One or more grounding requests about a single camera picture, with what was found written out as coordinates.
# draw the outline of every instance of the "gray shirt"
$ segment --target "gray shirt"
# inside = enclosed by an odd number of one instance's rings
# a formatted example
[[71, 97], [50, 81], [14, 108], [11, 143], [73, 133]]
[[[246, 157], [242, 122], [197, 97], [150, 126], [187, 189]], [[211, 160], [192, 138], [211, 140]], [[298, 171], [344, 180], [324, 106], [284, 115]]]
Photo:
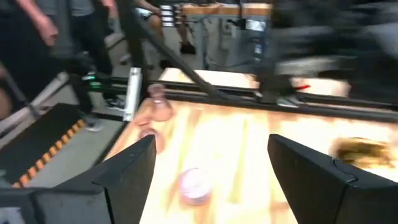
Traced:
[[[36, 4], [44, 14], [48, 16], [57, 15], [57, 0], [36, 0]], [[87, 16], [94, 12], [91, 0], [70, 0], [70, 5], [72, 16]]]

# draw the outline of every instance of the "metal bracket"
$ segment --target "metal bracket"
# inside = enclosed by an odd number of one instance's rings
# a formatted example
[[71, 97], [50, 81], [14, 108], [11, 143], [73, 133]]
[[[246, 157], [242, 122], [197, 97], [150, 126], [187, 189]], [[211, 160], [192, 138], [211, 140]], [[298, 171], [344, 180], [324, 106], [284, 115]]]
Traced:
[[131, 121], [138, 109], [139, 93], [141, 89], [141, 68], [130, 68], [127, 84], [126, 105], [124, 105], [123, 121]]

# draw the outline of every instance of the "white sticker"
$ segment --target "white sticker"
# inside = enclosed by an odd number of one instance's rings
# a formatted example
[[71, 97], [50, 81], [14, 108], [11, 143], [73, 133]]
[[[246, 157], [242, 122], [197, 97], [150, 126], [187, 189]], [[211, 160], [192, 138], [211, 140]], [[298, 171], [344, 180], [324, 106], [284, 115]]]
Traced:
[[266, 23], [262, 21], [254, 21], [248, 19], [247, 23], [247, 28], [248, 30], [253, 30], [253, 31], [264, 31], [264, 28], [266, 27]]
[[163, 17], [163, 22], [173, 22], [173, 17]]
[[172, 16], [173, 13], [170, 11], [162, 11], [162, 16]]
[[163, 10], [172, 10], [171, 6], [160, 6], [160, 8]]
[[174, 24], [173, 24], [172, 22], [164, 22], [164, 23], [163, 23], [163, 26], [164, 26], [164, 27], [173, 27]]

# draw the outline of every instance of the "shoe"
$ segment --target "shoe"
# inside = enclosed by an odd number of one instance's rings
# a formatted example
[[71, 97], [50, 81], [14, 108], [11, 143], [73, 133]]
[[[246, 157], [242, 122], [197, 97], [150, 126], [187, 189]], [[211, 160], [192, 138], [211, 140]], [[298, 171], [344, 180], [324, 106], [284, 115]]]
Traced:
[[159, 67], [163, 70], [166, 68], [173, 68], [173, 64], [169, 60], [161, 60], [159, 63]]
[[105, 99], [105, 107], [111, 110], [124, 111], [124, 100], [120, 98]]
[[181, 54], [194, 55], [197, 53], [197, 50], [191, 43], [187, 43], [187, 44], [181, 44], [180, 52], [181, 52]]
[[96, 118], [93, 115], [84, 115], [83, 121], [85, 121], [85, 128], [87, 131], [98, 132], [104, 128], [102, 120]]

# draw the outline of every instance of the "wooden tabletop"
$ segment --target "wooden tabletop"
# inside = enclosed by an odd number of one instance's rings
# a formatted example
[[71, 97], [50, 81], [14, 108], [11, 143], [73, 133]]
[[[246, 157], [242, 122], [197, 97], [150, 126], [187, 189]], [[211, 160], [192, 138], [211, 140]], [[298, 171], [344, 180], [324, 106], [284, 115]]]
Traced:
[[[248, 16], [268, 16], [271, 11], [271, 5], [265, 3], [248, 3], [243, 5], [243, 15]], [[209, 6], [197, 6], [186, 4], [183, 12], [186, 15], [238, 15], [239, 8], [235, 4], [210, 4]]]
[[[249, 88], [252, 83], [252, 78], [243, 74], [221, 81], [213, 76], [225, 74], [198, 73], [215, 85], [238, 83]], [[186, 81], [176, 69], [167, 70], [162, 79]], [[297, 223], [267, 155], [271, 133], [328, 154], [337, 138], [362, 137], [391, 142], [397, 129], [391, 124], [303, 114], [180, 101], [171, 101], [171, 104], [175, 116], [163, 123], [153, 123], [160, 140], [165, 142], [165, 150], [157, 155], [141, 218], [145, 224]], [[138, 116], [148, 113], [148, 106], [149, 101], [145, 101]], [[131, 122], [107, 158], [136, 142], [138, 133]], [[200, 206], [183, 203], [178, 189], [180, 174], [193, 167], [207, 170], [213, 183], [213, 195]], [[373, 172], [396, 180], [396, 170]]]

